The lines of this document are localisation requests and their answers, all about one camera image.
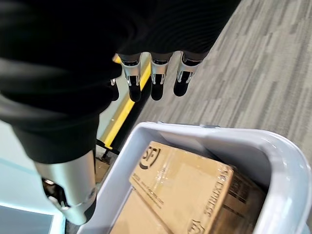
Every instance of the floor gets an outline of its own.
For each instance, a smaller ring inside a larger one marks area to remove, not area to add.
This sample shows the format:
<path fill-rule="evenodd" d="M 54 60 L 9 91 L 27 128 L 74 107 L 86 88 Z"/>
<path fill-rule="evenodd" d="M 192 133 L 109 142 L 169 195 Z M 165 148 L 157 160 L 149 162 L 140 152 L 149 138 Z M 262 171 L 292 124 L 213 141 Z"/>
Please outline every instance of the floor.
<path fill-rule="evenodd" d="M 311 0 L 243 0 L 183 97 L 173 94 L 178 59 L 162 100 L 149 99 L 137 122 L 265 129 L 312 163 Z"/>

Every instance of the white plastic bin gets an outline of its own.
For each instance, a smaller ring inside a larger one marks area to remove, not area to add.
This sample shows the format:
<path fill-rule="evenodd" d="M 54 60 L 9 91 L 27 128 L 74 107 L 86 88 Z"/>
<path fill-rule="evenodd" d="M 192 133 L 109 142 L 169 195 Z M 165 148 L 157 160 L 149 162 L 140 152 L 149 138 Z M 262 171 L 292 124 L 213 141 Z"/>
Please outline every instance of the white plastic bin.
<path fill-rule="evenodd" d="M 207 151 L 269 188 L 253 234 L 309 234 L 311 168 L 299 148 L 263 130 L 140 123 L 129 135 L 97 196 L 92 219 L 78 234 L 108 234 L 131 184 L 129 177 L 150 141 L 197 154 Z"/>

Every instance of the yellow stripe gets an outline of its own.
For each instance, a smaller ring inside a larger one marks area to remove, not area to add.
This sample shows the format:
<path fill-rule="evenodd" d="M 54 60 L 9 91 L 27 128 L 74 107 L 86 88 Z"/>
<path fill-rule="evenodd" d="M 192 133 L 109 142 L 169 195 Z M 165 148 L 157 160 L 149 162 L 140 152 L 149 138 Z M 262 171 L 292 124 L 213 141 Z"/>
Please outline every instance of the yellow stripe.
<path fill-rule="evenodd" d="M 150 74 L 151 74 L 151 63 L 149 62 L 148 65 L 146 66 L 144 72 L 143 72 L 143 75 L 141 76 L 141 82 L 140 82 L 141 90 L 145 86 L 148 78 L 150 77 Z M 128 100 L 127 100 L 126 104 L 124 105 L 123 110 L 121 111 L 120 115 L 115 119 L 114 124 L 113 124 L 110 132 L 108 133 L 107 137 L 105 139 L 102 139 L 102 141 L 105 143 L 106 147 L 111 146 L 114 138 L 116 137 L 116 135 L 117 135 L 118 131 L 120 130 L 122 124 L 126 120 L 128 114 L 130 113 L 134 104 L 135 103 L 133 101 L 131 101 L 130 98 L 128 98 Z"/>

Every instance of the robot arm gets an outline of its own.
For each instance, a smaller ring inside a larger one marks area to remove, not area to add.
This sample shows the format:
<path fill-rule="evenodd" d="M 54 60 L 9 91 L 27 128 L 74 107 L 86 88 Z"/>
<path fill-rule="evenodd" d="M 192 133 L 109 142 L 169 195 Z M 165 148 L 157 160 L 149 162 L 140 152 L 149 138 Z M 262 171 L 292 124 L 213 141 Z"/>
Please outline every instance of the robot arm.
<path fill-rule="evenodd" d="M 183 51 L 181 96 L 238 3 L 0 0 L 0 119 L 69 221 L 87 222 L 96 207 L 93 151 L 99 114 L 116 99 L 114 54 L 137 101 L 140 54 L 151 53 L 152 97 L 160 99 L 170 57 Z"/>

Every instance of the cardboard box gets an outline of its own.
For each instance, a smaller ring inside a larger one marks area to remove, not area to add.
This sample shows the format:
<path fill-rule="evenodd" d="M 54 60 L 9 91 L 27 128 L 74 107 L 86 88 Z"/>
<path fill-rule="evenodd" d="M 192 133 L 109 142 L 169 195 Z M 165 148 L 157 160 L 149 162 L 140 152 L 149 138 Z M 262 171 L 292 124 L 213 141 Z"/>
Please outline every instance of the cardboard box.
<path fill-rule="evenodd" d="M 231 166 L 157 142 L 130 182 L 174 234 L 251 234 L 265 198 Z"/>
<path fill-rule="evenodd" d="M 135 191 L 131 191 L 110 234 L 170 234 Z"/>

